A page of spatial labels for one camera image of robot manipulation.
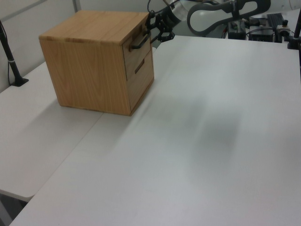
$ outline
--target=lower drawer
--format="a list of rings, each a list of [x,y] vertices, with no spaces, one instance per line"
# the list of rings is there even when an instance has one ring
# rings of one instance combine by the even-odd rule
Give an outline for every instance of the lower drawer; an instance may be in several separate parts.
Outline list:
[[[153,79],[154,69],[152,63],[152,53],[150,51],[127,80],[127,90],[131,110],[134,109]]]

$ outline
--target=black pole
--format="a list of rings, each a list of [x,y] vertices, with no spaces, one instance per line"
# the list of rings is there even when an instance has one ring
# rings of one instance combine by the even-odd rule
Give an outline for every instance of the black pole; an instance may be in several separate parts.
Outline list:
[[[24,79],[20,75],[17,64],[16,64],[15,59],[13,57],[13,54],[12,54],[10,48],[9,48],[6,33],[4,31],[4,27],[1,23],[1,21],[0,21],[0,40],[1,40],[1,43],[2,43],[2,46],[3,46],[3,49],[5,51],[6,57],[8,58],[8,62],[9,62],[9,65],[11,67],[11,70],[13,71],[14,76],[15,76],[15,82],[13,82],[11,85],[20,87],[20,86],[24,85],[26,82],[28,82],[28,79]]]
[[[287,44],[287,48],[300,50],[300,39],[299,39],[300,32],[301,32],[301,10],[299,13],[295,34],[293,35],[293,37],[290,37],[289,43]]]

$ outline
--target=wooden cabinet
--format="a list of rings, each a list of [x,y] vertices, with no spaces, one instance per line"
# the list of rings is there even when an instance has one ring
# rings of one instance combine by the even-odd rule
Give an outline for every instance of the wooden cabinet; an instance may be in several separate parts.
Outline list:
[[[131,115],[154,80],[147,13],[79,11],[40,35],[61,106]]]

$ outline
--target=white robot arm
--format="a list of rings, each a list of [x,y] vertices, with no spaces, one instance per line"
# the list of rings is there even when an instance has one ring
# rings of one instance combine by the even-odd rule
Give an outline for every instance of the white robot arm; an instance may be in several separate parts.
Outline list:
[[[218,25],[230,21],[299,8],[301,8],[301,0],[231,0],[224,3],[212,0],[172,0],[159,12],[149,11],[151,17],[160,14],[156,16],[156,23],[150,24],[148,28],[150,30],[154,27],[159,28],[160,34],[156,39],[164,42],[174,37],[172,29],[181,21],[187,20],[188,27],[195,35],[206,36]]]

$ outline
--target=table surface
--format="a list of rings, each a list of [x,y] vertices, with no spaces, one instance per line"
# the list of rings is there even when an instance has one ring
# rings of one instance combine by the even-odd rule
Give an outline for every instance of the table surface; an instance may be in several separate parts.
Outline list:
[[[45,63],[0,94],[0,194],[29,201],[102,113],[61,107]]]
[[[133,117],[104,114],[12,226],[301,225],[301,85],[285,44],[176,36]]]

